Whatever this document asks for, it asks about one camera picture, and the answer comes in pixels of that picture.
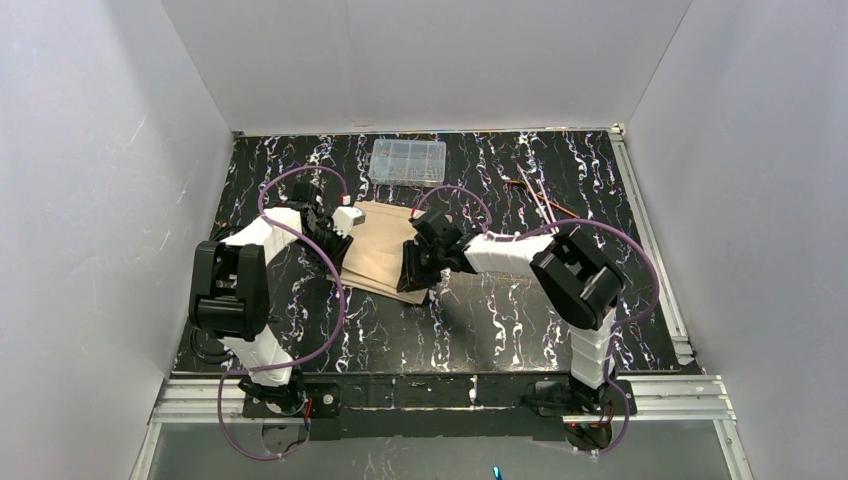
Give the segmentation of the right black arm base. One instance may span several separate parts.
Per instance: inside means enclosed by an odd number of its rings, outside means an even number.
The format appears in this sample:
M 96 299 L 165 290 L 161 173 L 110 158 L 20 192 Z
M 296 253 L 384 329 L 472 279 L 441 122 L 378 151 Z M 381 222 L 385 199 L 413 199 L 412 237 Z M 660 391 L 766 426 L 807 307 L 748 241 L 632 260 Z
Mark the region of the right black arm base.
M 635 393 L 630 382 L 602 382 L 597 389 L 571 378 L 541 380 L 527 385 L 517 401 L 542 417 L 588 416 L 597 421 L 608 421 L 622 416 L 629 409 L 638 412 Z

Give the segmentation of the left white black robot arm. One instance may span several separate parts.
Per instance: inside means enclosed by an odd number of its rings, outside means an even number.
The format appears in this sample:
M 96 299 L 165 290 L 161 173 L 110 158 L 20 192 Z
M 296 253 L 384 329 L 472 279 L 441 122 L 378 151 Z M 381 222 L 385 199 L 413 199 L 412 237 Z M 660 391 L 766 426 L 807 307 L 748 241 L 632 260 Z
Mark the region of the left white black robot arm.
M 295 245 L 323 273 L 340 272 L 354 241 L 352 230 L 365 218 L 349 197 L 329 209 L 319 188 L 296 184 L 288 198 L 266 207 L 236 233 L 196 247 L 189 322 L 229 349 L 253 383 L 288 384 L 293 358 L 269 325 L 268 266 Z

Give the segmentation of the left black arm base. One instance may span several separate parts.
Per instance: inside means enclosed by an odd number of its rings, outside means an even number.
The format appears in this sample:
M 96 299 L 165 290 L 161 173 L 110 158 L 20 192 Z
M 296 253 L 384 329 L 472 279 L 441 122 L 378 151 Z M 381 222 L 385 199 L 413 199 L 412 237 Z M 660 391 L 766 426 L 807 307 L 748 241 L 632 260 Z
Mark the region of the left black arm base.
M 246 398 L 245 418 L 283 418 L 307 415 L 310 419 L 336 418 L 340 413 L 340 388 L 335 383 L 305 383 L 280 387 L 241 386 Z

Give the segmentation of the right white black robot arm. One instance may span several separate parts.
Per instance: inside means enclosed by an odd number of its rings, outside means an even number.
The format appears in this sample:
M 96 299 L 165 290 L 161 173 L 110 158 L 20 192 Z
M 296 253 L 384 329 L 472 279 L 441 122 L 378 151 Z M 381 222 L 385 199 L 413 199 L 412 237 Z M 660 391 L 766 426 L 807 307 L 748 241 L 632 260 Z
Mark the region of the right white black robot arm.
M 609 344 L 624 278 L 579 228 L 559 226 L 526 237 L 495 235 L 465 231 L 438 211 L 409 222 L 415 234 L 403 244 L 397 291 L 431 288 L 446 270 L 533 277 L 569 326 L 571 377 L 592 390 L 610 378 Z

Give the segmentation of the beige cloth napkin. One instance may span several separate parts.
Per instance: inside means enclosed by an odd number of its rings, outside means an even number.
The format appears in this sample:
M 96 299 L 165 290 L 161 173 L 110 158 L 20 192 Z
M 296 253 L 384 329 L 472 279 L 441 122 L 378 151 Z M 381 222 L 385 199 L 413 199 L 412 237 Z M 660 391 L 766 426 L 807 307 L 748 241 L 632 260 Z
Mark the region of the beige cloth napkin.
M 342 284 L 407 304 L 422 304 L 428 295 L 427 288 L 406 293 L 396 290 L 403 243 L 415 236 L 410 224 L 412 210 L 375 201 L 358 202 L 354 206 L 366 218 L 350 232 L 354 242 L 341 267 Z

